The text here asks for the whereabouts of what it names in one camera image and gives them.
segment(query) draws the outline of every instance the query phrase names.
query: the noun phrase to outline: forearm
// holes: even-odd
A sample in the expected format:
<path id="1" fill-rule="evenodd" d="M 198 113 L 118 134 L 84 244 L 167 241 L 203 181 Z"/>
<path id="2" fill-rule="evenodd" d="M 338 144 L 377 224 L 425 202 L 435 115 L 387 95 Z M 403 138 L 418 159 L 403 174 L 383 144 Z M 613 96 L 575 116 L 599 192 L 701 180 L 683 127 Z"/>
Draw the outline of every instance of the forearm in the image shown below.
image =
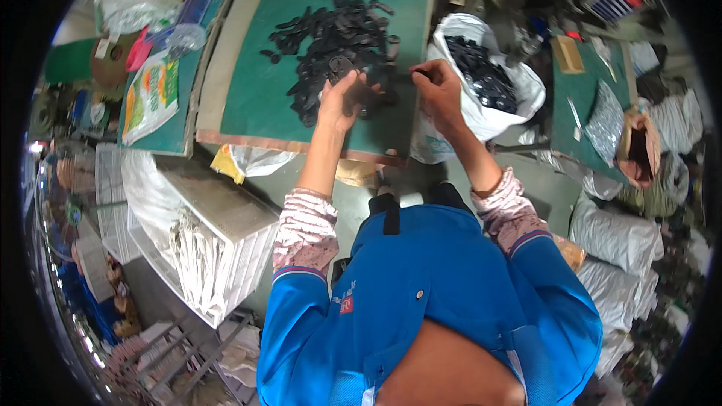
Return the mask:
<path id="1" fill-rule="evenodd" d="M 346 134 L 329 127 L 316 127 L 311 138 L 306 163 L 296 182 L 297 188 L 305 188 L 331 198 L 334 191 L 336 166 L 341 156 Z"/>
<path id="2" fill-rule="evenodd" d="M 464 123 L 444 135 L 456 151 L 474 192 L 480 197 L 491 194 L 501 181 L 502 171 L 484 144 Z"/>

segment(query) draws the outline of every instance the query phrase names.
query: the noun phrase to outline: concrete floor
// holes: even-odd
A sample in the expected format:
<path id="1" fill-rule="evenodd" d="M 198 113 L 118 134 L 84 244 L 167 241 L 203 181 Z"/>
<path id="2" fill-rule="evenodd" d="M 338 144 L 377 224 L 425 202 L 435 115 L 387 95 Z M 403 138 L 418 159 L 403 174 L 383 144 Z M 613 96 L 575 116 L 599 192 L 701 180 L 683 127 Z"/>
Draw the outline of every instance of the concrete floor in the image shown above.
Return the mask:
<path id="1" fill-rule="evenodd" d="M 497 144 L 518 144 L 516 139 L 524 131 L 523 126 L 511 127 L 500 137 L 495 139 Z M 519 154 L 498 154 L 496 160 L 500 165 L 511 166 L 515 175 L 523 183 L 525 196 L 534 203 L 537 213 L 549 223 L 549 229 L 566 237 L 569 231 L 569 218 L 573 204 L 581 191 L 581 185 L 570 177 L 555 172 L 549 165 L 537 162 L 535 159 Z M 288 164 L 281 167 L 270 176 L 251 178 L 246 185 L 257 189 L 269 200 L 277 205 L 283 205 L 285 194 L 295 185 L 300 170 L 305 161 L 304 155 L 296 156 Z M 465 198 L 467 205 L 474 210 L 469 198 L 469 180 L 466 178 L 461 163 L 451 160 L 446 163 L 448 180 Z M 401 196 L 402 207 L 422 203 L 420 188 L 428 185 L 434 178 L 438 178 L 438 169 L 431 168 L 411 160 L 408 168 L 404 170 L 391 169 L 389 174 L 395 185 L 397 196 Z M 359 225 L 368 216 L 367 202 L 372 194 L 365 188 L 357 188 L 336 181 L 334 185 L 333 201 L 338 209 L 338 235 L 339 253 L 337 258 L 347 257 L 356 237 Z M 166 287 L 155 275 L 152 268 L 144 259 L 137 259 L 123 267 L 133 292 L 142 324 L 148 326 L 157 320 L 172 320 L 184 313 L 185 305 Z M 256 292 L 251 294 L 241 306 L 248 307 L 257 312 L 261 323 L 266 314 L 266 303 L 271 291 L 272 267 L 268 264 L 260 285 Z"/>

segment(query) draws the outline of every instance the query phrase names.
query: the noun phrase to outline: black pants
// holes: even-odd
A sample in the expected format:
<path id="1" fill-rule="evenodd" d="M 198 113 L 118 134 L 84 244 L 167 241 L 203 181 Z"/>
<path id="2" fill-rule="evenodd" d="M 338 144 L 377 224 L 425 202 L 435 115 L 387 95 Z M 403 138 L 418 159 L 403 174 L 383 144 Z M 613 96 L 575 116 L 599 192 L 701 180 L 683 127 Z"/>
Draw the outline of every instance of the black pants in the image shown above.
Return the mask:
<path id="1" fill-rule="evenodd" d="M 447 205 L 474 215 L 461 195 L 458 194 L 454 185 L 444 182 L 439 185 L 432 186 L 428 192 L 428 204 Z M 399 233 L 399 209 L 401 205 L 396 202 L 396 198 L 391 193 L 382 194 L 381 196 L 372 197 L 368 201 L 369 218 L 377 213 L 386 212 L 384 220 L 384 235 L 396 235 Z M 361 228 L 366 224 L 369 218 L 361 223 Z"/>

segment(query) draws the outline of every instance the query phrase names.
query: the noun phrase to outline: blue polo shirt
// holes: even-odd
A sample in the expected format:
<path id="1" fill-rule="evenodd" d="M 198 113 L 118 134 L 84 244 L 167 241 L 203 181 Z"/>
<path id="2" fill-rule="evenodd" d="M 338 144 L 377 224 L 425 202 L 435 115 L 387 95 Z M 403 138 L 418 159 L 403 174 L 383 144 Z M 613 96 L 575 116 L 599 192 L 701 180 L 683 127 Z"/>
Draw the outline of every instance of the blue polo shirt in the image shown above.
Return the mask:
<path id="1" fill-rule="evenodd" d="M 593 373 L 601 322 L 549 233 L 536 230 L 505 257 L 476 218 L 443 205 L 369 219 L 331 297 L 307 267 L 274 276 L 258 360 L 262 404 L 371 406 L 424 318 L 506 364 L 528 404 L 570 404 Z"/>

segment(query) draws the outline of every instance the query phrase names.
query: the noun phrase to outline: hand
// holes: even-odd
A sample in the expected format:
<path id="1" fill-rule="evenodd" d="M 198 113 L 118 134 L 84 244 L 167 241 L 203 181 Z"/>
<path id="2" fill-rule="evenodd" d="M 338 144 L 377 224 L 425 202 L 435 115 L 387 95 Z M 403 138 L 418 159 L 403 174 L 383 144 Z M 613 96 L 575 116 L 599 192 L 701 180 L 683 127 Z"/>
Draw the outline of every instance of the hand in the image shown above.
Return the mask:
<path id="1" fill-rule="evenodd" d="M 433 82 L 416 70 L 425 70 Z M 411 66 L 411 80 L 423 96 L 422 110 L 434 122 L 436 130 L 448 138 L 449 134 L 466 127 L 461 115 L 461 80 L 445 59 L 434 59 Z"/>
<path id="2" fill-rule="evenodd" d="M 361 104 L 355 104 L 353 114 L 348 117 L 344 115 L 344 94 L 356 82 L 356 78 L 362 82 L 366 82 L 366 74 L 359 73 L 356 70 L 351 71 L 346 77 L 340 79 L 338 83 L 331 86 L 328 80 L 323 86 L 323 93 L 320 97 L 319 121 L 316 127 L 322 127 L 341 133 L 346 133 L 348 129 L 356 121 L 356 115 L 361 110 Z M 372 89 L 378 93 L 381 85 L 378 83 Z"/>

